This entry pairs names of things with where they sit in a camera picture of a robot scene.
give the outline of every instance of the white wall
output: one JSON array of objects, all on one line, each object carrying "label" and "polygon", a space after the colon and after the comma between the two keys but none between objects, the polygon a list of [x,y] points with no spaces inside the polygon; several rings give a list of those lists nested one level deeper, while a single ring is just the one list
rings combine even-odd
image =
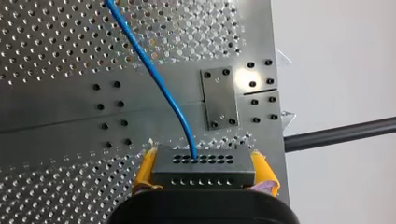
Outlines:
[{"label": "white wall", "polygon": [[[286,135],[396,116],[396,1],[275,0]],[[287,155],[304,224],[396,223],[396,133]]]}]

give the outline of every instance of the black screw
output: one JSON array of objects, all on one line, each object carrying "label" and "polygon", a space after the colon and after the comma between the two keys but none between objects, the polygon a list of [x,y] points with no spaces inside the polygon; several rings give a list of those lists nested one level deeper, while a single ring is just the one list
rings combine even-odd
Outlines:
[{"label": "black screw", "polygon": [[122,126],[128,126],[128,121],[125,120],[125,119],[122,119],[122,120],[121,120],[121,125],[122,125]]},{"label": "black screw", "polygon": [[102,104],[99,104],[99,105],[96,106],[96,108],[97,108],[98,110],[104,110],[104,109],[105,109],[105,106],[102,105]]},{"label": "black screw", "polygon": [[111,147],[113,147],[113,144],[111,144],[111,142],[106,142],[105,143],[105,147],[111,148]]},{"label": "black screw", "polygon": [[276,102],[276,98],[274,96],[270,96],[268,98],[268,101],[271,102],[271,103]]},{"label": "black screw", "polygon": [[210,77],[212,77],[212,74],[210,74],[209,72],[205,72],[205,73],[204,73],[204,77],[210,78]]},{"label": "black screw", "polygon": [[229,119],[228,122],[229,122],[230,124],[232,124],[232,125],[235,125],[235,124],[236,124],[236,120],[235,120],[235,119]]},{"label": "black screw", "polygon": [[223,70],[223,75],[224,75],[224,76],[230,75],[230,70],[224,69],[224,70]]},{"label": "black screw", "polygon": [[212,121],[212,122],[210,123],[210,126],[212,126],[212,128],[217,128],[217,127],[219,127],[219,125],[218,125],[218,123],[217,123],[216,121]]},{"label": "black screw", "polygon": [[99,84],[93,84],[92,88],[93,88],[95,91],[99,91],[99,90],[100,90]]},{"label": "black screw", "polygon": [[270,119],[278,119],[278,118],[279,118],[279,116],[276,114],[270,115]]},{"label": "black screw", "polygon": [[274,79],[273,78],[268,78],[267,79],[267,84],[269,84],[269,85],[272,85],[272,84],[274,84]]},{"label": "black screw", "polygon": [[254,63],[253,62],[247,63],[247,67],[248,68],[254,68]]},{"label": "black screw", "polygon": [[121,87],[121,83],[118,82],[118,81],[115,81],[115,82],[113,83],[113,86],[114,86],[115,88],[119,88],[119,87]]},{"label": "black screw", "polygon": [[262,120],[259,119],[259,118],[257,118],[257,117],[253,118],[253,122],[254,122],[254,123],[260,123],[260,121],[262,121]]},{"label": "black screw", "polygon": [[271,66],[273,64],[273,61],[271,59],[268,59],[268,60],[265,60],[264,64],[267,66]]},{"label": "black screw", "polygon": [[107,130],[108,129],[108,124],[103,123],[101,127],[102,127],[103,130]]},{"label": "black screw", "polygon": [[117,102],[118,107],[125,107],[125,103],[123,101],[118,101]]},{"label": "black screw", "polygon": [[125,145],[129,146],[132,144],[132,140],[127,138],[127,139],[125,139],[124,143],[125,143]]}]

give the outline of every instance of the blue cable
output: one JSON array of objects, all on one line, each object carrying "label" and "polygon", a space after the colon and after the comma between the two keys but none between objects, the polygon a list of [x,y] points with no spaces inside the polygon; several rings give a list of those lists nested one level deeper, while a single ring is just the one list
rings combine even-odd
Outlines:
[{"label": "blue cable", "polygon": [[151,63],[149,56],[146,54],[143,48],[137,43],[136,37],[134,37],[132,31],[129,29],[128,25],[126,24],[125,19],[121,16],[120,11],[116,7],[114,1],[115,0],[106,0],[106,4],[110,9],[111,14],[113,15],[114,19],[116,19],[117,23],[119,24],[121,30],[125,33],[128,40],[131,42],[132,47],[137,52],[143,64],[148,69],[148,72],[151,74],[155,83],[157,83],[157,86],[160,88],[161,92],[163,93],[163,96],[166,98],[169,105],[171,105],[173,110],[175,111],[178,120],[180,121],[181,126],[183,127],[184,133],[186,134],[187,140],[189,142],[191,157],[194,159],[197,158],[197,149],[194,142],[194,135],[192,134],[190,126],[186,121],[186,118],[184,118],[184,115],[181,112],[180,108],[178,107],[175,99],[172,97],[171,92],[168,89],[166,89],[163,79],[161,78],[157,69],[154,67],[154,64]]}]

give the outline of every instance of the perforated aluminum sheet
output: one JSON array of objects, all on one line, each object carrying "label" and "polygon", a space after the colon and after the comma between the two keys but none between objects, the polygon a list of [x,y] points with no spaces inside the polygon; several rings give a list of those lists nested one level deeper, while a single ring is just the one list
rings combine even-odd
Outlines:
[{"label": "perforated aluminum sheet", "polygon": [[[281,122],[270,119],[280,117],[270,2],[120,0],[120,8],[198,148],[261,150],[287,202]],[[149,139],[186,147],[102,1],[2,1],[0,31],[0,223],[104,223],[127,197]],[[200,70],[225,66],[239,126],[210,132]]]}]

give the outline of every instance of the metal bracket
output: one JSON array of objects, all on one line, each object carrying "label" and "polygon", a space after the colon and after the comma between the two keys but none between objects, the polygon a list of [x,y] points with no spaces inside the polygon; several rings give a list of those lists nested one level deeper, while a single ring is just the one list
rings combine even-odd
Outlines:
[{"label": "metal bracket", "polygon": [[231,66],[201,70],[209,130],[239,125]]},{"label": "metal bracket", "polygon": [[200,149],[192,160],[188,150],[159,146],[151,183],[166,189],[240,189],[253,185],[255,174],[247,149]]}]

